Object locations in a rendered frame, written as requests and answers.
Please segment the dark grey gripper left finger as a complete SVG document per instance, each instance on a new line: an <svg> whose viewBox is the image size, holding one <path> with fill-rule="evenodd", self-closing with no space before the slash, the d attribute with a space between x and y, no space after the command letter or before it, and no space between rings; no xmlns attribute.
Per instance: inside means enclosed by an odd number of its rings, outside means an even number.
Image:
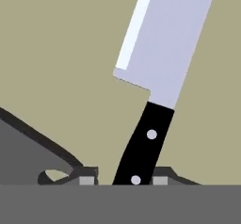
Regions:
<svg viewBox="0 0 241 224"><path fill-rule="evenodd" d="M99 170L97 167L82 167L74 169L69 175L51 181L50 185L96 185Z"/></svg>

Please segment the black-handled cleaver knife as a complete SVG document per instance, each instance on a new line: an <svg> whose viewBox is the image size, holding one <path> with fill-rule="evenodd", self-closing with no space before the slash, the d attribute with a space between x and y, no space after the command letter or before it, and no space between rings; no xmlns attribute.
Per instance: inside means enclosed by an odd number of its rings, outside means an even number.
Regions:
<svg viewBox="0 0 241 224"><path fill-rule="evenodd" d="M151 182L213 0L137 0L113 76L150 92L114 184Z"/></svg>

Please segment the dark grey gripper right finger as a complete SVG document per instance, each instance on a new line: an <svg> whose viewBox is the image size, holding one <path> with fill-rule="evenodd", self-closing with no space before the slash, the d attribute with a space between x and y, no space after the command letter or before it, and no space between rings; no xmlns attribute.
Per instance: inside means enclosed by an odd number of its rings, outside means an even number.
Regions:
<svg viewBox="0 0 241 224"><path fill-rule="evenodd" d="M172 167L156 167L150 181L151 185L198 185L198 183L179 176Z"/></svg>

